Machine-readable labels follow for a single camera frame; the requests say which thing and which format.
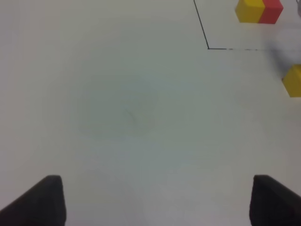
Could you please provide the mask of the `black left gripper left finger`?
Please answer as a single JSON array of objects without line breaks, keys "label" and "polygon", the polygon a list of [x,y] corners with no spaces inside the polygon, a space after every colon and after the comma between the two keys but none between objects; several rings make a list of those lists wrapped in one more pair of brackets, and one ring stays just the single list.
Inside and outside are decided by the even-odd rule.
[{"label": "black left gripper left finger", "polygon": [[49,175],[0,210],[2,226],[64,226],[66,205],[63,181]]}]

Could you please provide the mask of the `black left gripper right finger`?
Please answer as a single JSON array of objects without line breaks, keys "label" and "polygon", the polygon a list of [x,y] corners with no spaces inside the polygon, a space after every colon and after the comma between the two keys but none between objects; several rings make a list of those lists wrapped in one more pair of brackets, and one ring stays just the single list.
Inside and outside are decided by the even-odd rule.
[{"label": "black left gripper right finger", "polygon": [[253,226],[299,226],[301,197],[268,175],[255,175],[249,218]]}]

